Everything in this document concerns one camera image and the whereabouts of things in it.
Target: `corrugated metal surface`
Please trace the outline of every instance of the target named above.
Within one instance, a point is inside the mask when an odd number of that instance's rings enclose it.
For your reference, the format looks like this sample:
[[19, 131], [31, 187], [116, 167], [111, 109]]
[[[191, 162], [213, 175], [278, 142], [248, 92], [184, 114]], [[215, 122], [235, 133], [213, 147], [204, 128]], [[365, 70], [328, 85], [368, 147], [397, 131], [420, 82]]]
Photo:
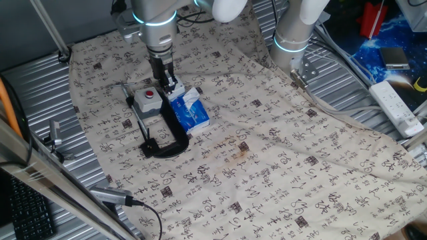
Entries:
[[[283, 6], [283, 9], [288, 7], [288, 3], [283, 4], [283, 2], [286, 2], [286, 0], [276, 1], [278, 11], [281, 6]], [[260, 22], [266, 45], [270, 46], [273, 43], [272, 36], [275, 27], [272, 2], [271, 0], [253, 0], [252, 4]], [[306, 49], [306, 57], [319, 71], [318, 77], [308, 81], [309, 88], [316, 96], [337, 110], [376, 105], [375, 100], [370, 96], [368, 88], [363, 81], [335, 61], [312, 55], [310, 52], [328, 56], [328, 58], [337, 61], [339, 60], [334, 54], [317, 45], [310, 44]], [[402, 139], [402, 136], [384, 113], [363, 111], [355, 113], [352, 117], [369, 128], [387, 134], [395, 140]]]
[[[40, 137], [49, 134], [49, 119], [60, 122], [63, 144], [62, 153], [73, 153], [75, 160], [64, 166], [86, 187], [107, 186], [108, 182], [99, 166], [86, 136], [82, 131], [69, 95], [68, 65], [59, 63], [57, 55], [50, 55], [34, 62], [4, 72], [14, 86], [27, 114], [30, 128]], [[51, 239], [106, 239], [60, 206], [51, 203], [57, 234]], [[136, 234], [139, 231], [129, 222], [121, 208], [117, 209], [122, 221]], [[15, 239], [12, 224], [0, 229], [0, 239]]]

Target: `blue tissue box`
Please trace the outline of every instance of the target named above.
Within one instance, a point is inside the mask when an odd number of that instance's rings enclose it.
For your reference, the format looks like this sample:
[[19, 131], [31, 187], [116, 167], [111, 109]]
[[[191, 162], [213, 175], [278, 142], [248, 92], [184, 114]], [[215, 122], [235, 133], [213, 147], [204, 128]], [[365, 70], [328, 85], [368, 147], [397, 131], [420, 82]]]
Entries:
[[171, 106], [175, 111], [179, 123], [181, 123], [187, 133], [209, 125], [209, 116], [200, 100], [195, 101], [188, 109], [185, 106], [182, 95], [171, 101]]

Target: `white power strip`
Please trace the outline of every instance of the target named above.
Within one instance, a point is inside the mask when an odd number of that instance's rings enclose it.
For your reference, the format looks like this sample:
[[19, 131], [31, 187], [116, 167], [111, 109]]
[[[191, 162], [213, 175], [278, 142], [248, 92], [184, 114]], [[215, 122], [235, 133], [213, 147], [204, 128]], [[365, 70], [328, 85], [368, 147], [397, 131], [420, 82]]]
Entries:
[[371, 86], [369, 92], [403, 137], [412, 137], [424, 129], [387, 81]]

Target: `red object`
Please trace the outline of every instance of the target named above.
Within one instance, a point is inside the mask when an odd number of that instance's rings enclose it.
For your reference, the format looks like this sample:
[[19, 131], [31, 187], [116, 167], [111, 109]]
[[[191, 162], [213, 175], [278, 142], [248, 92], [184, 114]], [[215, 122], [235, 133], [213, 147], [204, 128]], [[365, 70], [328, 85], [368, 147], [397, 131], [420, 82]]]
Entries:
[[[376, 16], [381, 8], [381, 3], [373, 6], [372, 3], [365, 3], [365, 9], [363, 12], [363, 16], [357, 19], [357, 22], [361, 24], [360, 26], [360, 35], [369, 38], [371, 34], [371, 30], [374, 27]], [[381, 24], [386, 17], [388, 10], [388, 6], [383, 5], [380, 13], [380, 17], [378, 18], [374, 33], [372, 36], [377, 36], [380, 32]]]
[[153, 91], [146, 91], [146, 92], [145, 92], [145, 96], [146, 96], [147, 98], [152, 98], [152, 97], [154, 96], [154, 93], [153, 93]]

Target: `orange pole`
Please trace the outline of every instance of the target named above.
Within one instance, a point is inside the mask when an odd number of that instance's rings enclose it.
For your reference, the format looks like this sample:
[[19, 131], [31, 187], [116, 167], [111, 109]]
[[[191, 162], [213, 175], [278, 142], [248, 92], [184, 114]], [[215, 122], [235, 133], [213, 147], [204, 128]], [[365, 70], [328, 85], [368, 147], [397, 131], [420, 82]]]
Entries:
[[16, 119], [15, 111], [13, 110], [11, 100], [9, 98], [9, 94], [7, 94], [6, 87], [3, 84], [3, 80], [0, 78], [0, 99], [3, 102], [3, 106], [6, 110], [6, 116], [9, 120], [9, 125], [11, 128], [22, 137], [21, 130], [19, 129], [18, 121]]

